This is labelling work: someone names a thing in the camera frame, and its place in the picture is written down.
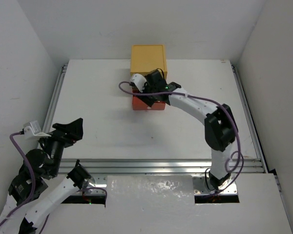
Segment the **white wall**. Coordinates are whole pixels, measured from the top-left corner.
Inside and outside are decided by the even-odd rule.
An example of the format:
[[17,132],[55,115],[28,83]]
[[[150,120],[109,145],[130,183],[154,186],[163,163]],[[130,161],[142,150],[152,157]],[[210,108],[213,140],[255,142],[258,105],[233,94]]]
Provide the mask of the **white wall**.
[[293,0],[269,0],[238,65],[293,224]]
[[[0,0],[0,213],[22,164],[9,135],[27,121],[43,123],[58,71],[17,1]],[[17,142],[25,151],[36,145]]]
[[18,0],[52,59],[128,59],[163,43],[168,59],[237,62],[265,0]]

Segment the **gray wall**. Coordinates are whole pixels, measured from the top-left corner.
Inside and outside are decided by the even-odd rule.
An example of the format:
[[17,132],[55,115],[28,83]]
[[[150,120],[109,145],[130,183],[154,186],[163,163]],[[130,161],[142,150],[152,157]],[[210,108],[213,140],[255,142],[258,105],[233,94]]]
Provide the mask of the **gray wall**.
[[[0,213],[22,159],[9,141],[27,121],[43,123],[59,69],[16,0],[0,0]],[[18,137],[28,151],[36,144]]]
[[293,0],[266,3],[238,68],[293,225]]
[[237,62],[265,0],[18,0],[52,59],[128,59],[133,44],[168,59]]

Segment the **wall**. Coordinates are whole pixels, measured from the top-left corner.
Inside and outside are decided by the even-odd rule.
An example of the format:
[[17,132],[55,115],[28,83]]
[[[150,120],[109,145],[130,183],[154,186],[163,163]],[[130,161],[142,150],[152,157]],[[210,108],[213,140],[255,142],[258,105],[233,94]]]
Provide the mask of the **wall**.
[[[43,124],[59,71],[16,0],[0,0],[0,213],[22,164],[9,141],[27,121]],[[36,144],[18,137],[28,151]]]
[[128,59],[132,44],[166,45],[168,59],[237,62],[265,0],[18,0],[58,65]]
[[238,68],[293,225],[293,0],[269,0]]

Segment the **white panel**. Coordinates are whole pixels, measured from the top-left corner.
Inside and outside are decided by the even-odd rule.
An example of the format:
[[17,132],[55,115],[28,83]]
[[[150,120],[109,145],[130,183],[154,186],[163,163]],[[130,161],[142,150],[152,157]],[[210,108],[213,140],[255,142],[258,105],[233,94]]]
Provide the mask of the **white panel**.
[[269,0],[239,62],[269,168],[293,224],[293,0]]
[[290,234],[272,174],[243,174],[240,203],[194,204],[188,176],[109,176],[103,205],[63,204],[44,234]]
[[[168,60],[167,66],[168,82],[175,81],[193,95],[231,107],[242,153],[245,158],[256,157],[230,62]],[[63,157],[210,158],[204,126],[194,117],[171,106],[164,111],[132,110],[132,97],[118,88],[120,81],[130,79],[129,67],[126,59],[69,62],[53,123],[82,117],[84,137],[65,149]]]
[[236,62],[265,0],[18,0],[57,64],[128,59],[165,44],[168,59]]
[[[16,0],[0,0],[0,213],[22,159],[9,135],[43,124],[58,70]],[[16,137],[27,152],[34,141]]]

